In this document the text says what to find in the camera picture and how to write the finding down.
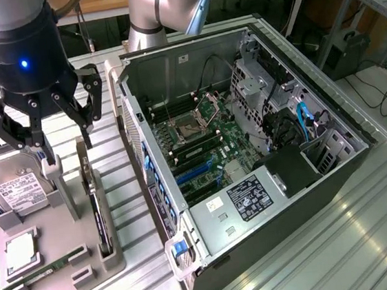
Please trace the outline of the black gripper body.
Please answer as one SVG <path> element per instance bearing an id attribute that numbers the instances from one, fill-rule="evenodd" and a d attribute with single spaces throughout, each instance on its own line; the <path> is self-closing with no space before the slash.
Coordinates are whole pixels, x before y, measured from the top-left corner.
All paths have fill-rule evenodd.
<path id="1" fill-rule="evenodd" d="M 0 93 L 7 106 L 27 114 L 33 99 L 45 118 L 61 110 L 53 93 L 72 104 L 77 83 L 48 3 L 29 24 L 0 32 Z"/>

